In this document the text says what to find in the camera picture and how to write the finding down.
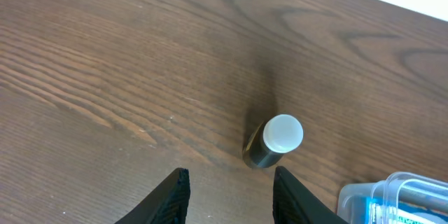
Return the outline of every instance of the wooden table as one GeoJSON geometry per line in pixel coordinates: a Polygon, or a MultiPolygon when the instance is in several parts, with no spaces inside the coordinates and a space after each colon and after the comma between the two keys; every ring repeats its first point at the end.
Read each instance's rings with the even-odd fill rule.
{"type": "Polygon", "coordinates": [[[287,167],[448,180],[448,23],[376,0],[0,0],[0,223],[114,223],[176,167],[188,223],[272,223],[245,136],[289,113],[287,167]]]}

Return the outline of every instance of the small container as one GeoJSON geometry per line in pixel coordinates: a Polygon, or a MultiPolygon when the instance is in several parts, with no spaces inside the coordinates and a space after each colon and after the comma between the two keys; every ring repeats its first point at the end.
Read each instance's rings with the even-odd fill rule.
{"type": "Polygon", "coordinates": [[[266,168],[296,149],[303,140],[303,128],[291,115],[277,115],[252,133],[243,151],[243,160],[252,168],[266,168]]]}
{"type": "Polygon", "coordinates": [[[400,171],[385,181],[349,184],[337,215],[349,224],[448,224],[448,183],[400,171]]]}

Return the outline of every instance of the clear plastic container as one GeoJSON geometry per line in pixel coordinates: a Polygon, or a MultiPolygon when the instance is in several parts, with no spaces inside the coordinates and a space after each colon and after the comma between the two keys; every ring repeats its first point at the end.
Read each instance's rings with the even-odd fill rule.
{"type": "Polygon", "coordinates": [[[385,181],[349,184],[337,215],[350,224],[448,224],[448,183],[396,172],[385,181]]]}

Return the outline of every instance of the white lid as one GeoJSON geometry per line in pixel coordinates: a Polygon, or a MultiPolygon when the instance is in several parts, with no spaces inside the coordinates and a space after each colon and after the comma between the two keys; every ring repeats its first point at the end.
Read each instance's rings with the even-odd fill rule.
{"type": "Polygon", "coordinates": [[[277,115],[267,122],[263,130],[266,147],[276,153],[287,153],[297,148],[303,140],[303,128],[291,115],[277,115]]]}

